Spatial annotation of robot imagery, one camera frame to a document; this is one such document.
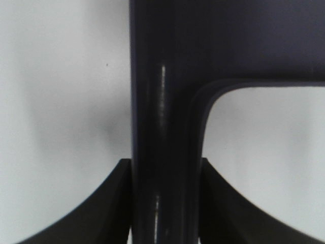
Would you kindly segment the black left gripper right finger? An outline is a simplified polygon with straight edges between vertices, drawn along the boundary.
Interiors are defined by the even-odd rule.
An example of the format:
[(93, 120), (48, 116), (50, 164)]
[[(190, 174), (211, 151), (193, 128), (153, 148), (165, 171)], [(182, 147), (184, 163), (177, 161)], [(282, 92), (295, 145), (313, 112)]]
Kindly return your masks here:
[(319, 243), (270, 216), (237, 192), (202, 159), (199, 238), (201, 243)]

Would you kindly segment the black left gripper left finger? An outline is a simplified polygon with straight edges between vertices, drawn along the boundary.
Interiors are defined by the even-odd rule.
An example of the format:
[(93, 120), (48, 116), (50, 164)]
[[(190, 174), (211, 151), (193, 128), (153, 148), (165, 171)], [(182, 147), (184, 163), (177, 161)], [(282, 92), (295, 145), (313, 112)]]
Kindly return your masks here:
[(127, 243), (131, 222), (131, 161), (121, 159), (85, 201), (23, 243)]

